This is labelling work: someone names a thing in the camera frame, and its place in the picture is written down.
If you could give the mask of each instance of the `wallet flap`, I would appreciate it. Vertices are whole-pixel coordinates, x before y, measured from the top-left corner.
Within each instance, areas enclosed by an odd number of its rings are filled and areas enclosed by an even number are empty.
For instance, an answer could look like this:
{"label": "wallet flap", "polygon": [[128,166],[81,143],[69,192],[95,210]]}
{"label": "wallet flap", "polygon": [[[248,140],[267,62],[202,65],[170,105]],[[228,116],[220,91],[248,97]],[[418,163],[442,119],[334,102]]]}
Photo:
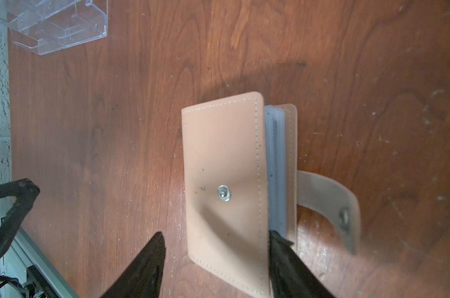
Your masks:
{"label": "wallet flap", "polygon": [[250,92],[182,110],[189,257],[260,298],[270,296],[263,107]]}
{"label": "wallet flap", "polygon": [[339,182],[297,171],[298,205],[321,213],[336,228],[351,254],[359,247],[361,215],[358,198]]}

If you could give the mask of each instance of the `stain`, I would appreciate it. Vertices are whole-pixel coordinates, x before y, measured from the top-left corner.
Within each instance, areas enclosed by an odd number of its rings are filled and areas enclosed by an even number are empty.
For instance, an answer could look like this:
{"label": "stain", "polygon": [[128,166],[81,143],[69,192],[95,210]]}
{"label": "stain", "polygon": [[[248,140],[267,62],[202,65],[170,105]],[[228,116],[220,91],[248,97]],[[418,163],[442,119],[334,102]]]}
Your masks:
{"label": "stain", "polygon": [[394,208],[394,210],[397,213],[397,215],[399,216],[399,218],[404,219],[404,216],[402,215],[402,212],[397,207],[396,203],[390,197],[388,199],[389,199],[390,204],[392,205],[392,208]]}
{"label": "stain", "polygon": [[431,93],[431,98],[435,97],[437,94],[443,93],[445,90],[438,89]]}
{"label": "stain", "polygon": [[410,250],[411,252],[416,253],[416,254],[418,254],[418,255],[420,255],[420,256],[422,256],[422,257],[428,258],[428,259],[433,259],[433,260],[435,260],[435,261],[437,261],[437,262],[439,262],[439,263],[442,262],[441,260],[434,259],[431,255],[426,254],[424,251],[421,251],[421,250],[419,250],[419,249],[417,249],[417,248],[411,246],[409,243],[405,242],[405,241],[404,241],[402,238],[400,238],[399,236],[396,235],[396,237],[397,237],[397,239],[399,239],[399,241],[401,242],[401,244],[402,244],[404,247],[406,247],[408,250]]}

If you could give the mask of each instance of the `leather wallet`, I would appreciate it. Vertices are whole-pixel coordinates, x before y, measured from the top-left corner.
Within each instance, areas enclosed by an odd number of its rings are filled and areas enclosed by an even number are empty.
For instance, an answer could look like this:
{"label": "leather wallet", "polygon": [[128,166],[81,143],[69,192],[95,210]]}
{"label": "leather wallet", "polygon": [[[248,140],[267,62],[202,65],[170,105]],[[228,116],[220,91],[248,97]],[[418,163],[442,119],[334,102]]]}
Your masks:
{"label": "leather wallet", "polygon": [[[297,243],[297,204],[322,213],[347,249],[359,245],[357,198],[329,178],[297,171],[297,110],[285,112],[286,238]],[[182,110],[188,255],[256,298],[270,297],[264,100],[249,92]]]}

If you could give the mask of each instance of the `stitching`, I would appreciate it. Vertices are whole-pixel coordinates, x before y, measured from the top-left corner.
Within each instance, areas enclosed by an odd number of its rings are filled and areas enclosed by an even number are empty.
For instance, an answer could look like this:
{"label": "stitching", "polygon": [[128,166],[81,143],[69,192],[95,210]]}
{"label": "stitching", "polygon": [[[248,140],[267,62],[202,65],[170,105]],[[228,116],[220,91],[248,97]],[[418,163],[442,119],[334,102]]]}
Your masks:
{"label": "stitching", "polygon": [[228,277],[227,275],[223,274],[222,272],[217,271],[215,268],[210,267],[210,265],[208,265],[208,264],[202,262],[202,261],[199,260],[194,254],[192,254],[192,253],[190,252],[190,250],[188,251],[188,253],[189,253],[189,256],[192,257],[192,258],[194,258],[197,262],[199,262],[199,263],[202,264],[202,265],[205,265],[207,268],[209,268],[210,270],[214,271],[215,273],[218,273],[218,274],[220,274],[221,276],[227,278],[227,279],[228,279],[229,281],[231,281],[232,283],[234,283],[234,284],[236,284],[236,285],[238,285],[238,286],[241,286],[241,287],[244,288],[244,289],[247,289],[247,290],[249,290],[249,291],[252,291],[253,293],[258,293],[257,290],[250,289],[249,287],[245,286],[244,284],[241,284],[241,283],[239,283],[239,282],[233,280],[232,278]]}
{"label": "stitching", "polygon": [[[259,233],[259,241],[260,246],[258,249],[260,250],[260,261],[263,262],[263,252],[262,252],[262,228],[261,228],[261,188],[260,188],[260,158],[258,152],[258,102],[255,99],[255,142],[257,144],[257,176],[258,176],[258,229]],[[263,292],[263,271],[260,272],[260,284],[261,290]]]}
{"label": "stitching", "polygon": [[198,110],[204,110],[204,109],[208,109],[208,108],[218,107],[218,106],[221,106],[221,105],[235,104],[235,103],[239,103],[239,102],[244,102],[244,101],[247,101],[247,100],[249,100],[249,99],[255,99],[255,98],[249,97],[249,98],[237,99],[237,100],[234,100],[234,101],[231,101],[231,102],[226,102],[226,103],[221,103],[221,104],[212,104],[212,105],[205,106],[205,107],[202,107],[202,108],[198,108],[198,109],[193,109],[193,110],[188,110],[188,111],[182,112],[182,115],[183,115],[183,114],[186,114],[186,113],[198,111]]}
{"label": "stitching", "polygon": [[[230,101],[230,102],[226,102],[226,103],[222,103],[222,104],[212,104],[212,105],[205,106],[205,107],[202,107],[202,108],[198,108],[198,109],[193,109],[193,110],[182,112],[182,115],[185,114],[185,113],[199,111],[199,110],[204,110],[204,109],[213,108],[213,107],[217,107],[217,106],[222,106],[222,105],[226,105],[226,104],[235,104],[235,103],[239,103],[239,102],[244,102],[244,101],[247,101],[249,99],[255,100],[255,142],[256,142],[256,147],[257,147],[257,176],[258,176],[258,229],[260,230],[260,233],[259,233],[259,241],[260,241],[259,251],[260,251],[260,261],[263,261],[263,251],[262,251],[263,248],[262,248],[262,244],[261,244],[262,243],[262,239],[263,239],[263,235],[262,235],[263,234],[263,230],[262,230],[262,224],[261,224],[260,159],[259,159],[259,150],[258,150],[258,100],[256,98],[254,98],[254,97],[249,97],[249,98],[243,98],[243,99],[234,100],[234,101]],[[200,264],[205,265],[207,268],[209,268],[210,270],[220,274],[221,276],[225,277],[226,279],[228,279],[232,283],[234,283],[234,284],[236,284],[238,286],[241,286],[244,289],[252,291],[253,293],[259,293],[259,294],[263,295],[263,289],[264,289],[264,286],[263,286],[263,272],[260,272],[261,291],[257,291],[257,290],[254,290],[254,289],[250,289],[249,287],[236,282],[235,280],[233,280],[232,278],[230,278],[227,275],[223,274],[222,272],[217,271],[215,268],[211,267],[210,265],[204,263],[202,260],[198,259],[194,254],[192,254],[190,252],[190,250],[188,250],[188,254],[189,254],[189,256],[194,258]]]}

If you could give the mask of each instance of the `metal snap button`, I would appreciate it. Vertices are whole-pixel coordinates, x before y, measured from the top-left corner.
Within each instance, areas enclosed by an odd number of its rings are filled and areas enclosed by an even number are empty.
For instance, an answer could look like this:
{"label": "metal snap button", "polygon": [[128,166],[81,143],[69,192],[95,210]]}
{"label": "metal snap button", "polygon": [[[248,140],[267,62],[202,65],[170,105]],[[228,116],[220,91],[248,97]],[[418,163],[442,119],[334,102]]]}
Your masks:
{"label": "metal snap button", "polygon": [[339,210],[339,225],[341,226],[341,229],[348,233],[349,232],[349,216],[347,213],[349,212],[349,209],[347,207],[342,207]]}
{"label": "metal snap button", "polygon": [[218,194],[218,197],[224,202],[228,202],[230,200],[230,198],[232,197],[230,188],[228,188],[228,186],[226,186],[226,185],[219,186],[217,194]]}

